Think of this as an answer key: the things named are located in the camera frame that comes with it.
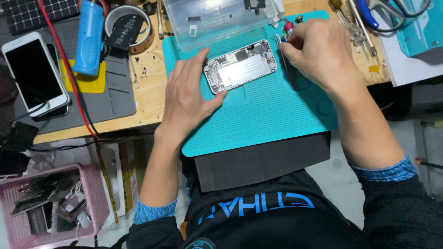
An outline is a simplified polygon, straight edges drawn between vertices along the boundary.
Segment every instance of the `pink plastic basket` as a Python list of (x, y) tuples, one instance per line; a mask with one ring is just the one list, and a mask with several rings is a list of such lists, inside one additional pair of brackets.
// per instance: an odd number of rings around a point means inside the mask
[[(10, 213), (15, 207), (15, 202), (29, 190), (31, 179), (49, 175), (61, 171), (72, 171), (78, 169), (82, 179), (83, 190), (91, 214), (92, 226), (82, 228), (81, 226), (69, 232), (45, 233), (33, 235), (29, 228), (29, 221), (26, 214), (11, 216)], [(82, 239), (94, 236), (100, 230), (105, 220), (109, 216), (108, 202), (105, 190), (101, 181), (100, 170), (94, 165), (73, 164), (61, 168), (43, 171), (37, 175), (27, 175), (7, 181), (0, 186), (0, 201), (3, 207), (3, 216), (8, 229), (8, 240), (11, 249), (39, 248), (51, 245), (69, 245), (77, 237)]]

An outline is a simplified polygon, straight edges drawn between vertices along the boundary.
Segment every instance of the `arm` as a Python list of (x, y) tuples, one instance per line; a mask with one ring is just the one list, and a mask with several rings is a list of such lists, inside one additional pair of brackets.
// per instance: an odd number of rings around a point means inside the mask
[(220, 107), (227, 94), (219, 92), (206, 101), (200, 92), (202, 64), (209, 48), (193, 58), (178, 61), (169, 73), (162, 123), (154, 133), (128, 248), (178, 248), (183, 243), (174, 215), (178, 191), (177, 160), (180, 145), (189, 133)]
[(352, 60), (349, 34), (335, 20), (297, 24), (280, 49), (292, 65), (324, 89), (337, 109), (343, 151), (366, 200), (370, 247), (438, 248), (443, 209), (430, 199)]
[(209, 101), (202, 97), (200, 77), (208, 53), (206, 47), (189, 60), (179, 60), (169, 73), (163, 120), (154, 134), (154, 147), (140, 190), (140, 202), (144, 205), (164, 206), (177, 198), (180, 144), (222, 105), (227, 94), (222, 91)]
[(280, 49), (292, 65), (325, 90), (338, 114), (347, 159), (366, 169), (389, 167), (404, 157), (355, 66), (348, 31), (335, 20), (297, 24)]

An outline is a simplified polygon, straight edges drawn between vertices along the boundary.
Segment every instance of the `wooden desk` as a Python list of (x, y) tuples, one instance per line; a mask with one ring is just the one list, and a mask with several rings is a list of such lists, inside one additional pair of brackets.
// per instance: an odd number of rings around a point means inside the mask
[[(315, 10), (326, 10), (329, 13), (330, 18), (337, 19), (337, 15), (329, 7), (327, 0), (283, 0), (283, 4), (287, 16)], [(150, 16), (150, 18), (155, 32), (154, 43), (145, 52), (133, 55), (131, 58), (140, 87), (139, 96), (137, 87), (133, 84), (137, 113), (128, 117), (95, 123), (94, 126), (98, 132), (110, 132), (141, 125), (154, 124), (161, 122), (163, 118), (165, 87), (167, 83), (166, 70), (163, 62), (162, 41), (158, 38), (157, 16), (153, 15)], [(169, 21), (163, 20), (163, 29), (164, 31), (172, 32)], [(375, 36), (372, 35), (372, 37), (372, 41), (379, 53), (378, 57), (380, 63), (383, 63), (385, 60), (381, 54), (378, 40)], [(354, 61), (365, 75), (367, 85), (390, 81), (385, 65), (382, 64), (379, 74), (370, 73), (369, 66), (376, 65), (377, 63), (375, 60), (370, 57), (368, 61), (363, 50), (358, 54), (355, 52), (354, 46), (352, 46), (352, 50)], [(80, 126), (38, 135), (34, 139), (34, 144), (87, 135), (89, 135), (89, 132), (86, 127)]]

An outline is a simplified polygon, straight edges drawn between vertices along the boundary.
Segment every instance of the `left hand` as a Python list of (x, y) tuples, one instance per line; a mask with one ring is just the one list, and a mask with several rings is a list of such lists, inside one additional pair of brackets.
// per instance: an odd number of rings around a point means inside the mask
[(163, 120), (155, 131), (157, 138), (166, 139), (178, 146), (205, 118), (223, 104), (227, 91), (221, 91), (209, 101), (200, 92), (202, 65), (209, 47), (201, 49), (194, 57), (175, 64), (169, 73)]

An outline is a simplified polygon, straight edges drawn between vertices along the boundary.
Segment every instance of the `phone screen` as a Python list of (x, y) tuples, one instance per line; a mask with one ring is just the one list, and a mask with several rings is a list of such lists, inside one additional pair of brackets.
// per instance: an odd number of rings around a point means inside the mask
[(45, 216), (46, 229), (52, 228), (52, 202), (43, 204), (43, 215)]
[(5, 55), (29, 109), (63, 94), (39, 40)]

